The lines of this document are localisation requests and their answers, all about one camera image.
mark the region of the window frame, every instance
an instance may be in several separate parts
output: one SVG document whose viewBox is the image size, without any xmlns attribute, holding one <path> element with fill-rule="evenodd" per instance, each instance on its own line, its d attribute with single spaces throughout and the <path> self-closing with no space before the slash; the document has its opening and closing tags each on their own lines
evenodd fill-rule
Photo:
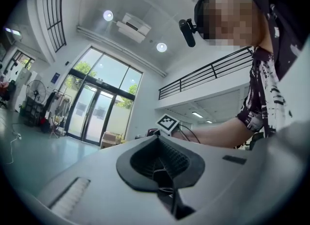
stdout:
<svg viewBox="0 0 310 225">
<path fill-rule="evenodd" d="M 27 69 L 27 67 L 28 67 L 28 65 L 29 65 L 30 63 L 33 64 L 33 63 L 35 62 L 35 59 L 33 59 L 32 57 L 29 57 L 26 53 L 24 53 L 24 52 L 22 52 L 22 51 L 20 51 L 20 50 L 17 49 L 16 52 L 14 53 L 13 57 L 9 60 L 8 64 L 6 65 L 3 74 L 6 75 L 6 74 L 9 72 L 9 71 L 8 71 L 8 68 L 9 68 L 11 62 L 13 62 L 13 65 L 12 65 L 11 68 L 10 68 L 10 71 L 12 71 L 12 70 L 13 70 L 13 67 L 15 66 L 15 63 L 16 63 L 23 55 L 25 55 L 26 57 L 29 58 L 29 61 L 24 65 L 24 68 Z"/>
<path fill-rule="evenodd" d="M 90 69 L 90 71 L 88 72 L 88 74 L 84 74 L 84 73 L 82 73 L 82 72 L 80 72 L 80 71 L 78 71 L 78 70 L 75 70 L 74 67 L 80 62 L 80 60 L 84 57 L 84 55 L 85 55 L 89 50 L 91 50 L 91 49 L 96 50 L 96 51 L 102 53 L 102 55 L 101 55 L 101 56 L 97 59 L 97 61 L 93 64 L 93 66 L 91 67 L 91 69 Z M 94 67 L 97 65 L 97 63 L 100 61 L 100 59 L 101 59 L 104 55 L 107 55 L 108 57 L 110 57 L 110 58 L 112 58 L 112 59 L 114 59 L 114 60 L 116 60 L 116 61 L 118 61 L 118 62 L 120 62 L 120 63 L 122 63 L 122 64 L 124 64 L 124 65 L 126 65 L 126 66 L 128 67 L 127 70 L 126 70 L 126 72 L 125 72 L 125 74 L 124 74 L 124 76 L 123 76 L 123 79 L 122 79 L 121 84 L 120 84 L 119 87 L 112 86 L 112 85 L 110 85 L 110 84 L 108 84 L 108 83 L 105 83 L 105 82 L 103 82 L 103 81 L 101 81 L 101 80 L 98 80 L 98 79 L 96 79 L 96 78 L 93 78 L 93 77 L 89 76 L 89 74 L 92 72 L 92 70 L 94 69 Z M 71 108 L 70 108 L 70 111 L 69 111 L 69 114 L 68 114 L 68 117 L 67 117 L 67 120 L 66 120 L 66 124 L 65 124 L 65 131 L 68 131 L 68 129 L 69 129 L 69 125 L 70 125 L 70 121 L 71 121 L 71 117 L 72 117 L 74 108 L 75 108 L 75 106 L 76 106 L 76 104 L 77 104 L 77 101 L 78 101 L 78 98 L 79 98 L 79 96 L 80 96 L 80 93 L 81 93 L 82 90 L 83 90 L 82 87 L 84 86 L 84 84 L 87 84 L 87 85 L 93 85 L 94 87 L 96 87 L 96 88 L 98 88 L 98 89 L 101 89 L 101 90 L 103 90 L 103 91 L 105 91 L 105 92 L 109 92 L 109 93 L 113 94 L 113 99 L 112 99 L 112 101 L 111 101 L 111 103 L 110 103 L 110 107 L 109 107 L 109 109 L 108 109 L 108 111 L 107 111 L 106 121 L 105 121 L 104 126 L 103 126 L 103 128 L 102 128 L 102 134 L 101 134 L 100 141 L 102 140 L 102 136 L 103 136 L 104 131 L 107 129 L 107 125 L 108 125 L 108 123 L 109 123 L 110 115 L 111 115 L 111 112 L 112 112 L 112 109 L 113 109 L 113 106 L 114 106 L 114 103 L 115 103 L 115 100 L 116 100 L 116 96 L 124 97 L 124 98 L 127 98 L 127 99 L 129 99 L 129 100 L 132 101 L 132 106 L 131 106 L 131 109 L 130 109 L 130 115 L 129 115 L 128 122 L 127 122 L 127 125 L 126 125 L 126 130 L 125 130 L 125 133 L 124 133 L 124 137 L 125 137 L 126 134 L 127 134 L 128 124 L 129 124 L 130 117 L 131 117 L 131 114 L 132 114 L 132 109 L 133 109 L 133 107 L 134 107 L 135 97 L 136 97 L 137 92 L 138 92 L 138 91 L 137 91 L 136 94 L 133 95 L 133 94 L 131 94 L 131 93 L 128 93 L 128 92 L 123 91 L 123 90 L 120 89 L 121 86 L 122 86 L 122 83 L 123 83 L 123 81 L 124 81 L 124 79 L 125 79 L 125 77 L 126 77 L 126 74 L 127 74 L 128 70 L 129 70 L 130 68 L 133 69 L 134 71 L 137 71 L 138 73 L 141 74 L 141 78 L 140 78 L 140 81 L 139 81 L 139 84 L 138 84 L 138 87 L 137 87 L 137 90 L 138 90 L 138 89 L 139 89 L 139 86 L 140 86 L 140 83 L 141 83 L 141 80 L 142 80 L 142 77 L 143 77 L 143 72 L 141 72 L 141 71 L 135 69 L 134 67 L 132 67 L 131 65 L 129 65 L 129 64 L 127 64 L 127 63 L 122 62 L 121 60 L 115 58 L 114 56 L 111 56 L 110 54 L 105 53 L 104 51 L 101 51 L 101 50 L 98 50 L 98 49 L 94 48 L 93 46 L 91 46 L 89 49 L 87 49 L 87 50 L 81 55 L 81 57 L 79 58 L 79 60 L 74 64 L 74 66 L 73 66 L 73 67 L 69 70 L 69 72 L 67 73 L 67 76 L 71 75 L 71 76 L 73 76 L 73 77 L 75 77 L 75 78 L 82 79 L 82 83 L 81 83 L 81 86 L 80 86 L 80 88 L 78 89 L 77 94 L 76 94 L 76 96 L 75 96 L 75 98 L 74 98 L 74 100 L 73 100 L 73 102 L 72 102 L 72 105 L 71 105 Z M 63 82 L 62 82 L 60 88 L 64 85 L 66 78 L 64 78 L 64 80 L 63 80 Z"/>
</svg>

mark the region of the light fixture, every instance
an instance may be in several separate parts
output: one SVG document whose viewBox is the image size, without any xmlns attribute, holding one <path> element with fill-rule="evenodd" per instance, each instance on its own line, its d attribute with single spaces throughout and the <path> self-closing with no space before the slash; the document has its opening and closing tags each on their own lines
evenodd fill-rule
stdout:
<svg viewBox="0 0 310 225">
<path fill-rule="evenodd" d="M 157 44 L 156 48 L 159 52 L 165 52 L 167 50 L 167 45 L 163 42 L 160 42 Z"/>
<path fill-rule="evenodd" d="M 195 116 L 198 116 L 199 118 L 203 118 L 203 116 L 199 115 L 197 112 L 192 112 L 192 114 L 194 114 Z"/>
<path fill-rule="evenodd" d="M 12 29 L 12 33 L 20 36 L 20 32 L 18 32 L 18 31 L 16 31 L 16 30 L 13 30 L 13 29 Z"/>
<path fill-rule="evenodd" d="M 104 20 L 106 21 L 112 21 L 113 20 L 113 12 L 111 10 L 106 10 L 104 13 L 103 13 L 103 18 Z"/>
</svg>

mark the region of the short sleeve shirt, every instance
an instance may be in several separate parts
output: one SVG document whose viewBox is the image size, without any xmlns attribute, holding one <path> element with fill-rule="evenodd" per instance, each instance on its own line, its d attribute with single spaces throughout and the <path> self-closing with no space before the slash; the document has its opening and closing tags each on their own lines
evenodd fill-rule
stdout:
<svg viewBox="0 0 310 225">
<path fill-rule="evenodd" d="M 253 132 L 264 127 L 269 137 L 284 126 L 286 117 L 294 115 L 278 83 L 300 54 L 307 34 L 283 0 L 253 1 L 268 21 L 273 53 L 254 49 L 249 92 L 237 117 Z"/>
</svg>

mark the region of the white ceiling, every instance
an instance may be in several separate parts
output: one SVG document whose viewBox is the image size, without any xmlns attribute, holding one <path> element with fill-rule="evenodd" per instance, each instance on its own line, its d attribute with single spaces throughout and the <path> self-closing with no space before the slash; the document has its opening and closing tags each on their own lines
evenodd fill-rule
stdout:
<svg viewBox="0 0 310 225">
<path fill-rule="evenodd" d="M 19 46 L 29 57 L 44 60 L 44 57 L 37 40 L 35 39 L 34 31 L 29 20 L 27 0 L 20 0 L 6 22 L 6 27 L 19 31 L 19 35 L 14 35 L 16 46 Z"/>
<path fill-rule="evenodd" d="M 113 40 L 165 70 L 189 50 L 178 22 L 180 19 L 193 18 L 196 2 L 197 0 L 81 0 L 79 25 Z M 139 44 L 119 33 L 115 23 L 105 21 L 102 17 L 105 10 L 114 13 L 114 21 L 121 21 L 125 13 L 130 13 L 152 29 Z M 156 50 L 159 42 L 167 44 L 166 52 Z"/>
<path fill-rule="evenodd" d="M 183 118 L 186 122 L 194 120 L 197 123 L 204 123 L 210 120 L 213 123 L 222 123 L 236 117 L 247 95 L 248 85 L 218 96 L 169 107 L 166 110 L 171 115 L 177 114 L 179 119 Z M 192 112 L 197 112 L 203 118 L 193 115 Z"/>
</svg>

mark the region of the person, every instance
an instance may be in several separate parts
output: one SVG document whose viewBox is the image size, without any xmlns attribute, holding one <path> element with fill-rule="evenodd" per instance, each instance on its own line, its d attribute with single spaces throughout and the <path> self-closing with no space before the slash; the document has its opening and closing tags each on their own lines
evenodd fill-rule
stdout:
<svg viewBox="0 0 310 225">
<path fill-rule="evenodd" d="M 200 36 L 210 44 L 253 46 L 248 96 L 240 113 L 212 129 L 193 132 L 202 144 L 241 145 L 264 128 L 272 136 L 293 116 L 278 83 L 298 57 L 307 33 L 283 0 L 199 0 L 194 20 Z M 174 137 L 183 139 L 178 132 Z M 190 132 L 189 140 L 195 142 Z"/>
<path fill-rule="evenodd" d="M 2 73 L 2 63 L 0 63 L 0 94 L 4 93 L 6 88 L 9 86 L 9 82 L 6 76 Z"/>
</svg>

